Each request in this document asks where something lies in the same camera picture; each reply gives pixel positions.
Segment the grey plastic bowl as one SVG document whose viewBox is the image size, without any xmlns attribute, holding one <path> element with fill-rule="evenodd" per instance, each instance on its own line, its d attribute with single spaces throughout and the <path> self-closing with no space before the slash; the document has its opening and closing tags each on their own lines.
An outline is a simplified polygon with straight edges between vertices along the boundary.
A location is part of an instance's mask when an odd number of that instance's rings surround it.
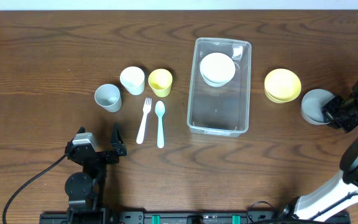
<svg viewBox="0 0 358 224">
<path fill-rule="evenodd" d="M 305 121 L 313 125 L 329 124 L 322 113 L 323 106 L 334 98 L 334 95 L 324 89 L 314 89 L 307 92 L 301 101 L 301 115 Z"/>
</svg>

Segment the grey plastic cup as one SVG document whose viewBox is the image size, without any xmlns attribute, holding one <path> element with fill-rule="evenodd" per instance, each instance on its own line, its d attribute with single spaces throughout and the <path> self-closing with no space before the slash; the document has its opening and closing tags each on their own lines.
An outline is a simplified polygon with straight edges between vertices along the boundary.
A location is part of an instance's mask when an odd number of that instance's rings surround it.
<svg viewBox="0 0 358 224">
<path fill-rule="evenodd" d="M 121 92 L 118 87 L 112 84 L 104 84 L 98 87 L 94 93 L 95 102 L 107 110 L 115 113 L 122 107 Z"/>
</svg>

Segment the yellow plastic bowl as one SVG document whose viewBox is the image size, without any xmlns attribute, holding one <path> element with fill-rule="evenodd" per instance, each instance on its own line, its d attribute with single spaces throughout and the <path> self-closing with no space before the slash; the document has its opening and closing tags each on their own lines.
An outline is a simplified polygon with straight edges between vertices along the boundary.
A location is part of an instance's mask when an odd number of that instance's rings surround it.
<svg viewBox="0 0 358 224">
<path fill-rule="evenodd" d="M 270 101 L 287 103 L 300 95 L 301 81 L 292 71 L 278 68 L 265 77 L 264 91 Z"/>
</svg>

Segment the white plastic bowl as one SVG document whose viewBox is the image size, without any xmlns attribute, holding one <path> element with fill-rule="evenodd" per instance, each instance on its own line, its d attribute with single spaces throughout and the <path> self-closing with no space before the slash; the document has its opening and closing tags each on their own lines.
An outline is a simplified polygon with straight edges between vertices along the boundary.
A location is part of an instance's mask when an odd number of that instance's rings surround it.
<svg viewBox="0 0 358 224">
<path fill-rule="evenodd" d="M 221 87 L 234 78 L 236 66 L 233 60 L 223 53 L 211 53 L 200 62 L 200 74 L 212 87 Z"/>
</svg>

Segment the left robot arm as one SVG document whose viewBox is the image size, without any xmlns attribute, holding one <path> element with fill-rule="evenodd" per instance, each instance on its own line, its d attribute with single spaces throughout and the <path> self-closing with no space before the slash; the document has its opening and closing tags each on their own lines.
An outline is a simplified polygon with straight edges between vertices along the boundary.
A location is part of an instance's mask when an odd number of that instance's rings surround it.
<svg viewBox="0 0 358 224">
<path fill-rule="evenodd" d="M 101 206 L 107 166 L 119 163 L 119 158 L 127 155 L 127 148 L 117 123 L 112 129 L 110 146 L 111 150 L 97 152 L 96 138 L 92 133 L 87 133 L 84 127 L 67 142 L 65 155 L 68 160 L 82 166 L 82 171 L 71 175 L 65 183 L 70 210 L 90 211 Z"/>
</svg>

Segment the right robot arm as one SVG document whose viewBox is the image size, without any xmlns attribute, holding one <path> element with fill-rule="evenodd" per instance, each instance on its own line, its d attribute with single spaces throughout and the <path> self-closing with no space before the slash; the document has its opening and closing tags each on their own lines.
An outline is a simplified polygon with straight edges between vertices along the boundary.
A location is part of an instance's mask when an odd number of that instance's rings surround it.
<svg viewBox="0 0 358 224">
<path fill-rule="evenodd" d="M 347 100 L 336 96 L 321 109 L 323 118 L 334 129 L 346 133 L 358 126 L 358 80 Z M 280 217 L 324 222 L 358 203 L 358 138 L 343 154 L 338 173 L 314 192 L 296 198 Z"/>
</svg>

